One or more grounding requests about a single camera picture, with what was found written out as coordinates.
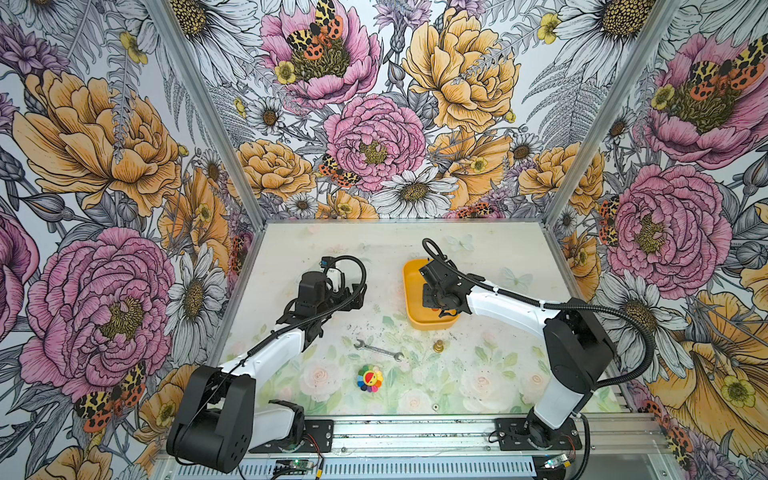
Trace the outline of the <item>rainbow flower toy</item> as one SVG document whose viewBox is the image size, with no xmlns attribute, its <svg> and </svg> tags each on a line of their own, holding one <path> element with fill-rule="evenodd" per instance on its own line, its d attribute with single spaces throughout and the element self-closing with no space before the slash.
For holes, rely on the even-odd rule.
<svg viewBox="0 0 768 480">
<path fill-rule="evenodd" d="M 359 390 L 367 393 L 376 393 L 384 383 L 384 376 L 379 367 L 364 365 L 357 373 L 356 383 Z"/>
</svg>

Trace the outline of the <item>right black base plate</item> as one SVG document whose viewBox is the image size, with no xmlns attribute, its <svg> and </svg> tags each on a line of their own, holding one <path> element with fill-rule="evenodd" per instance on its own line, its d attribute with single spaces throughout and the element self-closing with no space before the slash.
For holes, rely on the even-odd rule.
<svg viewBox="0 0 768 480">
<path fill-rule="evenodd" d="M 501 451 L 573 452 L 583 449 L 582 440 L 571 419 L 560 428 L 553 429 L 538 420 L 496 418 L 494 429 L 487 440 L 498 444 Z"/>
</svg>

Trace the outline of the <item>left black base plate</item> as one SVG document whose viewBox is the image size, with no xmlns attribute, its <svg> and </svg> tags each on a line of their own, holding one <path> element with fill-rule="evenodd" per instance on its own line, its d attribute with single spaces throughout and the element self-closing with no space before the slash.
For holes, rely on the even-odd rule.
<svg viewBox="0 0 768 480">
<path fill-rule="evenodd" d="M 310 419 L 305 421 L 304 437 L 297 443 L 275 440 L 248 450 L 250 454 L 330 453 L 333 445 L 335 422 Z"/>
</svg>

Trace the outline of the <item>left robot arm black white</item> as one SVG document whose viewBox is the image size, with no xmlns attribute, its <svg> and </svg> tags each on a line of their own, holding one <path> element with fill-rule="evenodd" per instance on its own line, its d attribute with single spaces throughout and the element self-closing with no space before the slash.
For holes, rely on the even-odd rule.
<svg viewBox="0 0 768 480">
<path fill-rule="evenodd" d="M 304 273 L 297 295 L 264 339 L 218 367 L 196 368 L 184 390 L 166 439 L 166 452 L 181 465 L 221 473 L 239 468 L 264 445 L 299 447 L 312 439 L 302 406 L 285 400 L 258 404 L 258 391 L 275 373 L 324 334 L 337 312 L 359 310 L 367 269 L 351 255 L 326 256 Z"/>
</svg>

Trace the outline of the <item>silver metal wrench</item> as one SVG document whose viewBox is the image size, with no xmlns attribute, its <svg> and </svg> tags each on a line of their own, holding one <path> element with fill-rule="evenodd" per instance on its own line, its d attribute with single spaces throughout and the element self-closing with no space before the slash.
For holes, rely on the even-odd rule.
<svg viewBox="0 0 768 480">
<path fill-rule="evenodd" d="M 366 343 L 362 339 L 358 339 L 355 342 L 354 348 L 358 350 L 368 350 L 374 353 L 382 354 L 382 355 L 393 358 L 396 362 L 400 362 L 404 359 L 404 354 L 402 352 L 394 352 L 394 351 L 389 351 L 380 347 L 376 347 Z"/>
</svg>

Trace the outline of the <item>left green circuit board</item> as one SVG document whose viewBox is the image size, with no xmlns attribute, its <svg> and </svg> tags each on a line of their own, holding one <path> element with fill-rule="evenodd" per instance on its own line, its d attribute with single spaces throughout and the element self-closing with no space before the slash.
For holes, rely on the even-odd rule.
<svg viewBox="0 0 768 480">
<path fill-rule="evenodd" d="M 283 475 L 307 475 L 310 473 L 314 474 L 319 466 L 319 462 L 310 461 L 307 459 L 277 460 L 272 476 L 277 478 Z"/>
</svg>

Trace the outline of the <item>aluminium front rail frame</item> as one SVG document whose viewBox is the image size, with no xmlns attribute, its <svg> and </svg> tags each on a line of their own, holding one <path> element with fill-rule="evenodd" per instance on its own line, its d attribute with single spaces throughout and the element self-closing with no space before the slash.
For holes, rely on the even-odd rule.
<svg viewBox="0 0 768 480">
<path fill-rule="evenodd" d="M 338 416 L 330 453 L 247 454 L 230 479 L 271 479 L 277 460 L 319 462 L 313 479 L 682 479 L 685 474 L 648 414 L 587 413 L 575 422 L 578 451 L 501 451 L 489 443 L 494 415 Z M 567 454 L 565 469 L 543 469 Z"/>
</svg>

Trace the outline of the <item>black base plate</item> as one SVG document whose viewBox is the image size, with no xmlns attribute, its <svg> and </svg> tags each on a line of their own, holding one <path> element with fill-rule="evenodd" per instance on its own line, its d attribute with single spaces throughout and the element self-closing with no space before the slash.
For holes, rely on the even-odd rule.
<svg viewBox="0 0 768 480">
<path fill-rule="evenodd" d="M 305 421 L 304 437 L 297 443 L 275 440 L 248 450 L 250 454 L 330 453 L 333 445 L 335 422 L 310 419 Z"/>
<path fill-rule="evenodd" d="M 538 420 L 496 418 L 494 429 L 487 440 L 498 444 L 501 451 L 573 452 L 583 449 L 582 440 L 571 419 L 560 428 L 553 429 Z"/>
</svg>

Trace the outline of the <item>yellow plastic bin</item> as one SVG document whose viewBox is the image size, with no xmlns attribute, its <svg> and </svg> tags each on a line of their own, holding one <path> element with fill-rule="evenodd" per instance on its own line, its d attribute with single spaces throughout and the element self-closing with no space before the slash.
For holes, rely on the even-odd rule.
<svg viewBox="0 0 768 480">
<path fill-rule="evenodd" d="M 416 330 L 448 329 L 456 323 L 459 314 L 441 317 L 439 309 L 431 309 L 423 305 L 423 287 L 426 286 L 426 282 L 419 270 L 427 263 L 427 259 L 414 259 L 408 261 L 403 267 L 407 317 Z"/>
</svg>

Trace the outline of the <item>right green circuit board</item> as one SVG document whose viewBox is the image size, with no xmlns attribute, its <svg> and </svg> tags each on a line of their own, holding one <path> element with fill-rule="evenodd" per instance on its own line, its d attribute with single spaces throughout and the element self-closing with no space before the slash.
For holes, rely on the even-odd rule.
<svg viewBox="0 0 768 480">
<path fill-rule="evenodd" d="M 571 461 L 567 454 L 559 454 L 549 457 L 542 465 L 543 469 L 567 469 L 571 465 Z"/>
</svg>

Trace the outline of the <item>green circuit board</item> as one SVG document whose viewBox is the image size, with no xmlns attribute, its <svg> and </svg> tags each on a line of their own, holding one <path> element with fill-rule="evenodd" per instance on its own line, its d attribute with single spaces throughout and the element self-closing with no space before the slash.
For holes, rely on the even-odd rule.
<svg viewBox="0 0 768 480">
<path fill-rule="evenodd" d="M 567 454 L 559 454 L 549 457 L 542 465 L 543 469 L 567 469 L 571 465 L 571 461 Z"/>
<path fill-rule="evenodd" d="M 272 476 L 277 478 L 283 475 L 307 475 L 310 473 L 314 474 L 319 466 L 319 462 L 310 461 L 307 459 L 277 460 Z"/>
</svg>

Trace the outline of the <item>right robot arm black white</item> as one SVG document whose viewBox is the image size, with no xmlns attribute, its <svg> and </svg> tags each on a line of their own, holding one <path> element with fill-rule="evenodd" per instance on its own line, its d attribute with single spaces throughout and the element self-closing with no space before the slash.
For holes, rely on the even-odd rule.
<svg viewBox="0 0 768 480">
<path fill-rule="evenodd" d="M 532 449 L 554 446 L 570 417 L 588 403 L 612 362 L 615 347 L 584 301 L 548 303 L 463 274 L 451 261 L 429 260 L 419 269 L 422 304 L 442 316 L 481 315 L 526 330 L 544 341 L 551 378 L 526 419 L 506 435 Z"/>
</svg>

